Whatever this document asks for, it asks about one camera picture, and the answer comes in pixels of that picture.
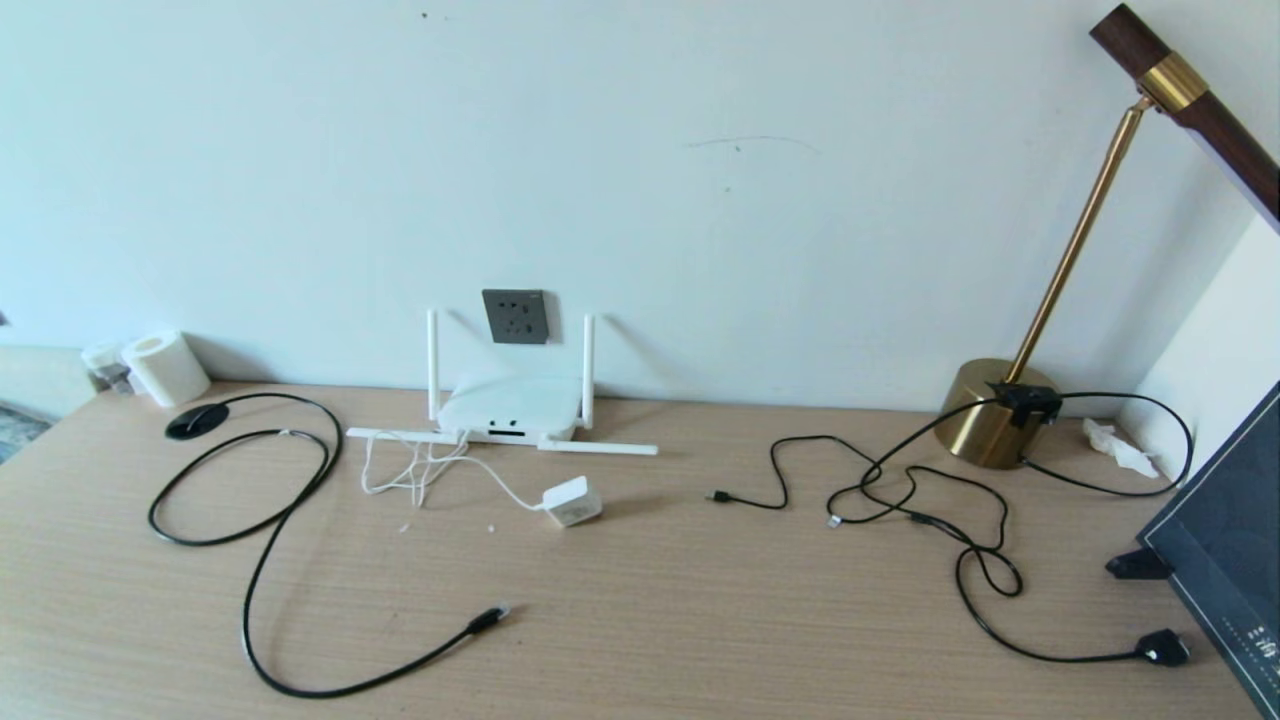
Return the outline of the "white power adapter with cord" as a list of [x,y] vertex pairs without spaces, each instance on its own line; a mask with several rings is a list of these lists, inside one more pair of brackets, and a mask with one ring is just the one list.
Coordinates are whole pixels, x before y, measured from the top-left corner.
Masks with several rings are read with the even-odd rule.
[[[603,514],[604,502],[586,477],[575,477],[541,492],[540,501],[534,503],[509,487],[509,484],[489,464],[470,455],[470,442],[462,439],[453,450],[436,455],[435,441],[411,439],[406,433],[378,429],[349,429],[346,436],[364,442],[364,460],[360,471],[360,486],[365,495],[380,495],[392,489],[407,489],[410,502],[421,509],[426,503],[430,489],[454,465],[463,462],[480,468],[502,492],[518,507],[529,512],[549,516],[558,527],[571,528],[594,520]],[[396,475],[384,480],[372,479],[374,445],[389,441],[410,451],[410,460]]]

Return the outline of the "white router with antennas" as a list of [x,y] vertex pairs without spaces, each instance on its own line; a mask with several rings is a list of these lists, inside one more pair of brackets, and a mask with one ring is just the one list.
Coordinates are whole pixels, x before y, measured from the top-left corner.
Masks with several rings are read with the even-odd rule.
[[595,421],[596,316],[582,318],[582,368],[579,377],[508,375],[465,387],[442,400],[439,313],[428,311],[428,419],[430,430],[352,427],[353,439],[461,446],[471,442],[517,445],[559,454],[657,456],[655,445],[575,439]]

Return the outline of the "brass desk lamp wooden head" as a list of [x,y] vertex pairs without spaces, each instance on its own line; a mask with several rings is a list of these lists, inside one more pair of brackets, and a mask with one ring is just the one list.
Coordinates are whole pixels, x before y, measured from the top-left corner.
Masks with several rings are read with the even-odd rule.
[[1257,213],[1280,231],[1280,164],[1217,97],[1201,73],[1160,37],[1130,6],[1119,3],[1089,32],[1126,73],[1137,99],[1125,109],[1107,146],[1084,208],[1069,236],[1039,306],[1014,359],[979,357],[961,365],[933,432],[951,455],[988,469],[1028,465],[1041,429],[1010,427],[1009,410],[995,402],[988,383],[1051,386],[1030,369],[1030,357],[1050,323],[1068,279],[1105,205],[1142,118],[1157,111],[1206,146]]

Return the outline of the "black box on lamp base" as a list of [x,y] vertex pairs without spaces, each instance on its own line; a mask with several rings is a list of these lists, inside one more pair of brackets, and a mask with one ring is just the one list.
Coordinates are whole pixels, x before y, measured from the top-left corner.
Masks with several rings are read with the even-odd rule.
[[1064,405],[1062,395],[1051,386],[1032,386],[1023,383],[988,383],[995,395],[995,402],[1009,410],[1007,424],[1014,428],[1033,425],[1052,425],[1056,423]]

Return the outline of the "white toilet paper roll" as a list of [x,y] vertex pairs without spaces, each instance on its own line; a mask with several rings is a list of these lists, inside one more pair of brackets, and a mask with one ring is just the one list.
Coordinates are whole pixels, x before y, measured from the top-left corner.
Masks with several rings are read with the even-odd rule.
[[125,343],[122,359],[160,407],[195,401],[212,384],[180,331],[159,331]]

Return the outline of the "crumpled white tissue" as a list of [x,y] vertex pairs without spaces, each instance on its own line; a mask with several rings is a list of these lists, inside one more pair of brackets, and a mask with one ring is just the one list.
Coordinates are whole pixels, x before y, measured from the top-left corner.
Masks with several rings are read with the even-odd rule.
[[1096,452],[1110,456],[1120,468],[1137,471],[1149,479],[1161,477],[1149,455],[1121,438],[1115,425],[1084,418],[1082,430],[1087,443]]

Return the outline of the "small clear jar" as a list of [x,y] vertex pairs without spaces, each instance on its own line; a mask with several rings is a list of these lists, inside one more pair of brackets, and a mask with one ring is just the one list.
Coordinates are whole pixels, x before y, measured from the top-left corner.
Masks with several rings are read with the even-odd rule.
[[133,395],[131,368],[122,357],[122,346],[115,342],[91,345],[79,351],[82,363],[90,374],[105,389],[118,395]]

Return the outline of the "black board stand foot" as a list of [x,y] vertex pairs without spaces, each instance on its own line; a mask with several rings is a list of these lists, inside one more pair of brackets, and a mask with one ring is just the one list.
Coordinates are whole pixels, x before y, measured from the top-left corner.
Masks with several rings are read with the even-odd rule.
[[1175,568],[1151,547],[1142,547],[1111,557],[1105,570],[1119,580],[1167,580]]

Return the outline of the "dark framed board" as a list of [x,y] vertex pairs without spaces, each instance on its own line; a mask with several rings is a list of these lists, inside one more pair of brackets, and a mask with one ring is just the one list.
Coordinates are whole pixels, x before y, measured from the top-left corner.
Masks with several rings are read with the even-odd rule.
[[1137,539],[1263,720],[1280,720],[1280,382]]

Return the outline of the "grey wall socket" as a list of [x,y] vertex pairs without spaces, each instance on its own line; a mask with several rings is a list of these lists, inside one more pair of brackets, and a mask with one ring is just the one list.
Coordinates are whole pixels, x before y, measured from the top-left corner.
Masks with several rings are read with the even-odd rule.
[[541,290],[484,290],[483,302],[494,343],[548,343],[550,331]]

